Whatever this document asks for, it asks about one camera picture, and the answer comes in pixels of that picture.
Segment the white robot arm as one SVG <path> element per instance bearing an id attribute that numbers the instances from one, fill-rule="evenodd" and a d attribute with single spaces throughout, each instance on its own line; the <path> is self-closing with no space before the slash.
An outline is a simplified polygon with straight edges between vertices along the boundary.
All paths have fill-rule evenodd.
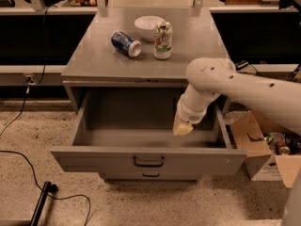
<path id="1" fill-rule="evenodd" d="M 220 95 L 301 134 L 301 89 L 294 82 L 238 73 L 220 58 L 197 58 L 186 68 L 188 86 L 177 103 L 173 133 L 189 134 Z"/>

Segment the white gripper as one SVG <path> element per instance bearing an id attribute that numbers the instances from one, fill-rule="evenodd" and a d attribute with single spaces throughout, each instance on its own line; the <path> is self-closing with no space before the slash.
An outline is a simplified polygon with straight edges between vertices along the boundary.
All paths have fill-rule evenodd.
<path id="1" fill-rule="evenodd" d="M 177 103 L 173 122 L 173 135 L 186 136 L 192 132 L 191 124 L 198 124 L 207 113 L 207 108 L 220 96 L 207 89 L 195 89 L 189 85 Z"/>

